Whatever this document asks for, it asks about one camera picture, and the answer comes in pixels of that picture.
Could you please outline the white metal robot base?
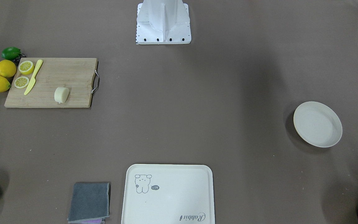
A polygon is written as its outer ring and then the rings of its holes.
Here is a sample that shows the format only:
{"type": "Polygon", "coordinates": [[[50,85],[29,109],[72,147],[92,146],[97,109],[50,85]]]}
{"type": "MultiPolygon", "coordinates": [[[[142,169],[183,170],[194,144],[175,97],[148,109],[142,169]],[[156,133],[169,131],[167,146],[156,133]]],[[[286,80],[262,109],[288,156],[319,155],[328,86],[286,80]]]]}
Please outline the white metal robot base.
{"type": "Polygon", "coordinates": [[[182,0],[144,0],[137,6],[136,44],[189,44],[189,6],[182,0]]]}

